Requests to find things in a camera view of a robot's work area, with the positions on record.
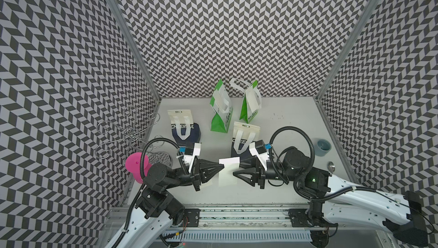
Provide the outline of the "cream receipt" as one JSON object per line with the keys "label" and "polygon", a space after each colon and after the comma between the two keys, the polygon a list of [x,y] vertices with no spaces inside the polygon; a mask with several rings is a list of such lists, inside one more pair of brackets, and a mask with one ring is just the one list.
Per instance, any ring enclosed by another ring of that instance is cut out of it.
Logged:
{"label": "cream receipt", "polygon": [[237,178],[233,175],[233,172],[239,170],[240,158],[232,157],[219,159],[219,163],[224,166],[224,168],[219,172],[219,187],[236,185]]}
{"label": "cream receipt", "polygon": [[245,96],[251,112],[258,111],[262,108],[262,96],[258,88],[248,88],[245,92]]}
{"label": "cream receipt", "polygon": [[223,86],[214,91],[213,98],[214,98],[213,107],[215,111],[222,113],[229,113],[230,101],[228,99],[228,93]]}

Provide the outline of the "navy cream Cheerful bag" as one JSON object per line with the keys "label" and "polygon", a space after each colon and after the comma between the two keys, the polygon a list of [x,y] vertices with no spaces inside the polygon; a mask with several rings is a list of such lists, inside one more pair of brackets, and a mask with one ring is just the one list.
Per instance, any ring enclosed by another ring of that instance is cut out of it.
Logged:
{"label": "navy cream Cheerful bag", "polygon": [[179,146],[199,143],[200,126],[194,122],[191,110],[168,110],[171,121],[172,136]]}
{"label": "navy cream Cheerful bag", "polygon": [[235,122],[233,126],[233,138],[231,157],[245,159],[250,157],[249,145],[258,140],[261,127],[246,123]]}

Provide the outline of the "green white bag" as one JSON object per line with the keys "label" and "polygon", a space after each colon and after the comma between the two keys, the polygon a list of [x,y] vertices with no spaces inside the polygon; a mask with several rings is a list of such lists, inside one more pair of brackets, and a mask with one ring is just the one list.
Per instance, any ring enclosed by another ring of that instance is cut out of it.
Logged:
{"label": "green white bag", "polygon": [[249,124],[262,108],[262,96],[258,89],[258,81],[254,80],[249,83],[245,80],[232,78],[229,83],[232,88],[244,93],[240,120]]}
{"label": "green white bag", "polygon": [[211,131],[227,133],[232,119],[233,106],[225,84],[221,79],[214,88],[210,106],[215,112],[211,121]]}

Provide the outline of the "green white bag front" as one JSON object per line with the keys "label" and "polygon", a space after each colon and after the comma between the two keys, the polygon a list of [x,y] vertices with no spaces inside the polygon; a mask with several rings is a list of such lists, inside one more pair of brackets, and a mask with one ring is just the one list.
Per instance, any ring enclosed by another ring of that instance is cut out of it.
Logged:
{"label": "green white bag front", "polygon": [[233,106],[225,84],[221,79],[214,88],[210,106],[215,112],[211,121],[211,131],[227,133],[232,119]]}

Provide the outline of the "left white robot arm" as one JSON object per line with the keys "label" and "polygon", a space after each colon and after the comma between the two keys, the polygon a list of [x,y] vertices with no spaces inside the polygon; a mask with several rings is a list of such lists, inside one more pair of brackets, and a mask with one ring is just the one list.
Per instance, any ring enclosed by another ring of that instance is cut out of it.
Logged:
{"label": "left white robot arm", "polygon": [[[144,171],[144,161],[149,147],[156,142],[169,143],[177,149],[177,159],[180,168],[172,169],[157,163]],[[172,226],[189,226],[190,219],[185,217],[185,206],[178,201],[169,189],[179,186],[193,186],[199,191],[202,184],[219,174],[225,166],[217,162],[199,159],[196,155],[192,164],[184,162],[185,147],[164,137],[150,140],[143,148],[140,156],[140,177],[142,185],[130,207],[123,226],[106,245],[108,248],[148,248],[160,239],[168,248],[179,248],[182,243],[170,242],[169,239],[182,235],[183,230],[165,235]]]}

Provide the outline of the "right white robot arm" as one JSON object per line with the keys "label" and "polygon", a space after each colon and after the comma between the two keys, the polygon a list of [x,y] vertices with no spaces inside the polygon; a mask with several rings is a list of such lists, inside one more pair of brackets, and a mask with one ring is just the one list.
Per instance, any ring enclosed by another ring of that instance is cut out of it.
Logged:
{"label": "right white robot arm", "polygon": [[[276,154],[273,148],[275,138],[286,131],[296,132],[306,140],[310,156],[295,146]],[[296,194],[309,201],[304,221],[308,227],[329,229],[347,223],[368,226],[391,233],[398,241],[423,248],[428,246],[429,236],[436,232],[435,227],[431,231],[427,229],[430,221],[423,213],[418,193],[387,193],[316,168],[315,146],[302,129],[282,127],[274,132],[269,143],[262,140],[252,142],[249,150],[254,165],[234,171],[233,175],[261,189],[268,180],[293,185]]]}

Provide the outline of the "pink plastic cup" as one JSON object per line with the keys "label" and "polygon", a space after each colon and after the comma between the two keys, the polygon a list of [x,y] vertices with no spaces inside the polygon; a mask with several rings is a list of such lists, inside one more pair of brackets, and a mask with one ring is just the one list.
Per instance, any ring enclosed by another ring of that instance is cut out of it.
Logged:
{"label": "pink plastic cup", "polygon": [[[139,184],[142,184],[143,180],[142,180],[141,174],[140,174],[140,160],[141,160],[141,152],[133,153],[130,156],[128,156],[128,158],[126,159],[125,167],[130,173],[132,173],[135,181]],[[152,164],[149,162],[148,156],[145,156],[145,158],[144,158],[144,175],[145,176],[148,174],[148,171],[151,167],[152,167]]]}

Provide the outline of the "grey blue cup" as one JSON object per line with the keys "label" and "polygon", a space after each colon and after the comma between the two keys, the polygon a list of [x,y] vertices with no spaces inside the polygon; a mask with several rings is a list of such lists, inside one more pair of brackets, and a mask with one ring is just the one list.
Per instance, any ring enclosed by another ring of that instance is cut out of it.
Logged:
{"label": "grey blue cup", "polygon": [[313,138],[312,142],[316,156],[323,157],[332,149],[331,143],[323,138]]}

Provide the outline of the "metal spoon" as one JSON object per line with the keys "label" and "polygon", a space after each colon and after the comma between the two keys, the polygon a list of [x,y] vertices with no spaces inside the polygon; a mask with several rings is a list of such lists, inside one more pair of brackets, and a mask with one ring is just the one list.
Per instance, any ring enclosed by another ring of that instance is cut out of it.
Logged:
{"label": "metal spoon", "polygon": [[327,169],[329,170],[330,173],[334,173],[335,172],[335,165],[332,161],[329,161],[327,163]]}

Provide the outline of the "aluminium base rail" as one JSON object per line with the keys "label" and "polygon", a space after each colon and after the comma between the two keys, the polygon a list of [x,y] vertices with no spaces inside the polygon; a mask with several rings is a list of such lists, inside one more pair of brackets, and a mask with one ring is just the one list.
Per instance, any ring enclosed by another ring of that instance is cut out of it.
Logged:
{"label": "aluminium base rail", "polygon": [[383,230],[385,218],[369,210],[335,203],[325,203],[322,220],[310,219],[307,204],[296,205],[195,205],[186,204],[182,220],[176,225],[170,214],[146,219],[140,209],[134,209],[127,219],[128,208],[110,211],[105,229],[128,227],[133,232],[141,225],[162,225],[166,222],[173,229],[225,229],[225,230]]}

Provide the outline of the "aluminium corner post left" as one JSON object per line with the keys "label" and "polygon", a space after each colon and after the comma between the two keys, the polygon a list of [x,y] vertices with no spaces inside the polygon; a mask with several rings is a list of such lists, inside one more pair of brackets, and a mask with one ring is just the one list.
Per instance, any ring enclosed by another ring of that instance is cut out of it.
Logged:
{"label": "aluminium corner post left", "polygon": [[161,97],[158,93],[158,90],[155,87],[155,84],[149,74],[147,65],[143,59],[143,57],[141,56],[140,50],[136,44],[136,42],[134,41],[134,37],[131,34],[131,31],[129,29],[129,26],[127,24],[127,21],[125,20],[125,18],[123,17],[122,11],[117,3],[116,0],[106,0],[109,9],[111,10],[114,18],[115,18],[115,22],[117,23],[117,25],[120,28],[121,33],[124,36],[125,41],[128,44],[129,49],[132,52],[133,57],[135,58],[139,69],[141,71],[141,73],[143,74],[146,83],[148,84],[148,86],[151,89],[151,92],[154,96],[154,98],[160,102],[161,101]]}

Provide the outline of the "aluminium corner post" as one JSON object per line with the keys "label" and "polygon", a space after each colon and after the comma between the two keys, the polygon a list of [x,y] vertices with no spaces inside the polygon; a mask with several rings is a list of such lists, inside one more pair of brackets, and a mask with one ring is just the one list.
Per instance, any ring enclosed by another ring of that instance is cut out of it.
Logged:
{"label": "aluminium corner post", "polygon": [[140,50],[136,44],[136,42],[134,41],[134,37],[131,34],[131,31],[129,29],[129,26],[127,24],[127,21],[125,20],[125,18],[123,17],[122,11],[117,3],[116,0],[106,0],[109,9],[111,10],[114,18],[115,18],[115,22],[117,23],[117,25],[120,28],[121,33],[124,36],[125,41],[128,44],[129,49],[132,52],[133,57],[135,58],[139,69],[141,71],[141,73],[143,74],[146,83],[148,84],[148,86],[151,89],[151,92],[154,96],[154,98],[160,102],[161,101],[161,97],[158,93],[158,90],[155,87],[155,84],[149,74],[147,65],[143,59],[143,57],[141,56]]}
{"label": "aluminium corner post", "polygon": [[326,92],[329,90],[330,86],[332,85],[334,79],[336,78],[337,74],[341,70],[343,63],[346,61],[346,59],[349,56],[349,53],[351,52],[352,48],[354,47],[356,41],[360,37],[361,32],[365,28],[367,22],[372,17],[377,5],[379,4],[381,0],[368,0],[368,2],[365,5],[365,8],[360,15],[357,23],[355,24],[354,28],[351,31],[350,36],[346,40],[344,46],[341,49],[341,52],[339,53],[339,56],[336,58],[327,78],[323,82],[323,85],[321,86],[320,90],[316,94],[315,100],[316,102],[320,102]]}

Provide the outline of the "aluminium corner post right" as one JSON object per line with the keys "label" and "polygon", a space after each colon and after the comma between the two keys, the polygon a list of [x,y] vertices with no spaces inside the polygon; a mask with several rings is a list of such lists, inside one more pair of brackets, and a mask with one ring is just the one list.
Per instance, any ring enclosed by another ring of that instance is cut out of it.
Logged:
{"label": "aluminium corner post right", "polygon": [[367,22],[372,17],[377,5],[379,4],[381,0],[368,0],[368,2],[365,5],[365,8],[360,15],[357,23],[355,24],[354,28],[351,31],[350,36],[346,40],[344,46],[341,49],[341,52],[339,53],[339,56],[336,58],[327,78],[323,82],[323,85],[321,86],[320,90],[316,94],[315,100],[316,102],[320,102],[326,92],[329,90],[330,86],[332,85],[334,79],[336,78],[337,74],[341,70],[343,63],[346,61],[346,59],[349,56],[349,53],[351,52],[352,48],[354,47],[356,41],[360,37],[361,32],[365,28]]}

